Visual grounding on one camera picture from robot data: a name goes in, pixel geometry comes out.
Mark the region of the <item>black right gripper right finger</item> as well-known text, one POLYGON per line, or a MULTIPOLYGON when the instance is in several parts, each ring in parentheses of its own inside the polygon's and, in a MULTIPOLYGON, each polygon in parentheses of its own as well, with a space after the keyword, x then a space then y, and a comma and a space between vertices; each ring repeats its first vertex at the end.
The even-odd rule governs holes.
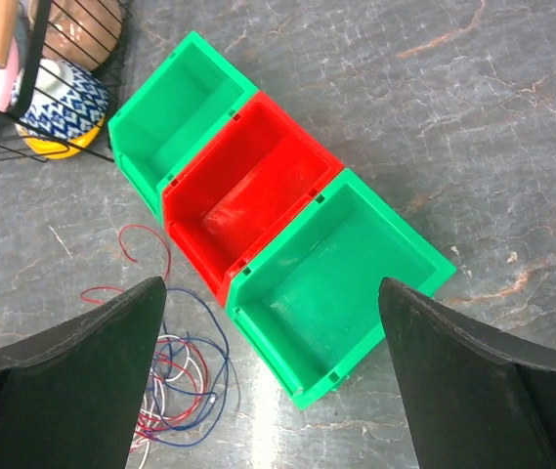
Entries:
POLYGON ((386 277, 379 312, 422 468, 556 468, 556 349, 386 277))

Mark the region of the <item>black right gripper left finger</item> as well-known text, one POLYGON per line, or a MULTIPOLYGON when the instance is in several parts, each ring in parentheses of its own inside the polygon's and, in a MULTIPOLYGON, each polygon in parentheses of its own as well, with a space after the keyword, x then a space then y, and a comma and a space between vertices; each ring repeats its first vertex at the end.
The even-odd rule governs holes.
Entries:
POLYGON ((122 468, 166 301, 150 277, 0 348, 0 468, 122 468))

